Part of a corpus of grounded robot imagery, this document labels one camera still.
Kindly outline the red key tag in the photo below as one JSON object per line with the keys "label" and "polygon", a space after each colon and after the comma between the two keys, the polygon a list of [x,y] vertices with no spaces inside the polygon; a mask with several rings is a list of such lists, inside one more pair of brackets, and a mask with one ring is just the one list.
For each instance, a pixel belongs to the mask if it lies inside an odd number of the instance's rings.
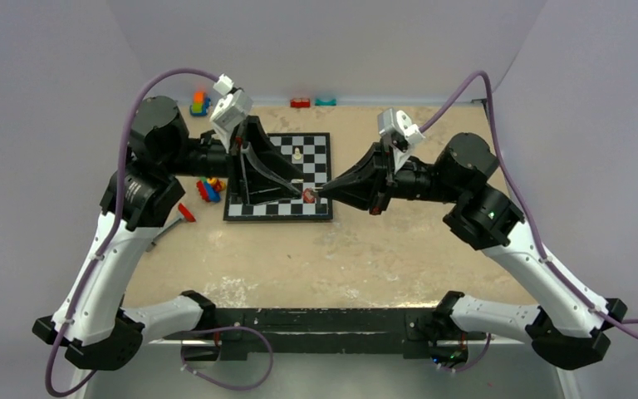
{"label": "red key tag", "polygon": [[317,202],[317,192],[313,188],[306,188],[302,192],[304,204],[315,204]]}

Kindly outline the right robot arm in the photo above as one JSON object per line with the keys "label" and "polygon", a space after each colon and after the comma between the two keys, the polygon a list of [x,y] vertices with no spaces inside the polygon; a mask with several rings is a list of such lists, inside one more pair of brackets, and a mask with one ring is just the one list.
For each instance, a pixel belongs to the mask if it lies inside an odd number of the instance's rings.
{"label": "right robot arm", "polygon": [[553,256],[543,256],[524,213],[488,182],[498,159],[473,133],[459,133],[433,163],[411,156],[392,165],[392,150],[376,142],[361,160],[317,190],[372,215],[392,199],[450,204],[444,222],[472,249],[504,268],[535,299],[532,306],[495,303],[450,291],[428,322],[416,332],[432,346],[434,361],[454,367],[468,359],[464,347],[444,341],[479,335],[500,336],[529,345],[544,361],[576,370],[601,361],[611,342],[606,330],[620,322],[627,307],[603,298],[571,275]]}

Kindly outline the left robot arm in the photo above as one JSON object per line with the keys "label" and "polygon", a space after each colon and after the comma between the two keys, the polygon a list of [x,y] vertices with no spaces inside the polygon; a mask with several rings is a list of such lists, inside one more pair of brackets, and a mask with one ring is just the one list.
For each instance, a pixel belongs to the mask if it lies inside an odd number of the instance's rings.
{"label": "left robot arm", "polygon": [[243,116],[229,145],[212,131],[193,138],[177,103],[143,100],[124,148],[124,166],[102,197],[90,253],[60,308],[36,320],[33,333],[84,370],[122,368],[139,348],[186,332],[209,337],[218,323],[214,304],[189,290],[145,308],[124,308],[125,290],[142,255],[184,196],[183,176],[225,179],[245,204],[302,196],[302,171],[270,141],[256,116]]}

